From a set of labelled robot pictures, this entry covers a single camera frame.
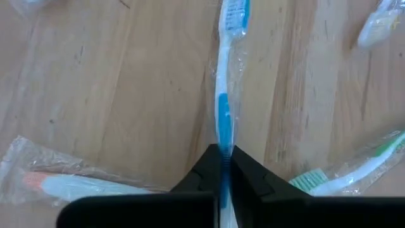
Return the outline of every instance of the wooden table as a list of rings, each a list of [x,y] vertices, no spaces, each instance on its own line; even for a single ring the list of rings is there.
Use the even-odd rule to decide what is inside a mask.
[[[171,187],[213,129],[219,0],[0,0],[0,155],[23,135]],[[404,25],[355,46],[377,0],[253,0],[237,144],[283,178],[405,123]]]

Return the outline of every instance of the white toothbrush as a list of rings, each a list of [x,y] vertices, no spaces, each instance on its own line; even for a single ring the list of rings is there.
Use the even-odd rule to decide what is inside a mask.
[[[370,48],[388,38],[399,23],[399,16],[405,7],[404,0],[382,0],[376,12],[372,13],[358,38],[358,46]]]
[[[220,48],[216,70],[215,120],[221,150],[220,227],[235,226],[230,199],[230,157],[232,155],[233,123],[229,110],[227,75],[229,53],[233,41],[243,37],[249,20],[250,0],[223,0],[219,19]]]
[[[150,194],[139,187],[79,175],[27,172],[23,183],[36,191],[72,202],[89,196],[116,196],[125,194]]]

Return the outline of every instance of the clear plastic packaging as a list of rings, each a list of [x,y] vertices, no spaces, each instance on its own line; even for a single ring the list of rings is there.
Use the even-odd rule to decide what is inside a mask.
[[[149,194],[166,189],[92,167],[82,159],[17,137],[0,163],[0,203],[63,206],[87,196]]]
[[[230,145],[231,147],[235,146],[235,140],[237,138],[238,131],[238,121],[240,115],[240,97],[243,91],[243,76],[247,65],[247,39],[245,38],[246,31],[240,32],[236,39],[232,42],[229,49],[228,56],[228,66],[227,66],[227,94],[228,94],[228,105],[229,105],[229,115],[231,118],[231,136],[230,136]],[[221,58],[219,53],[213,53],[210,57],[209,68],[211,71],[211,91],[215,94],[215,88],[217,87],[217,71],[218,71],[218,58]],[[214,98],[208,99],[210,103],[211,100],[215,101],[217,99],[217,94]],[[216,110],[215,104],[208,104],[213,107],[213,110]]]
[[[24,16],[29,16],[54,0],[9,0],[11,5]]]
[[[404,13],[405,0],[381,0],[376,12],[367,19],[358,38],[358,46],[370,48],[389,37]]]
[[[317,168],[290,180],[313,196],[358,196],[397,165],[405,153],[405,131],[394,131],[361,148],[343,164]]]

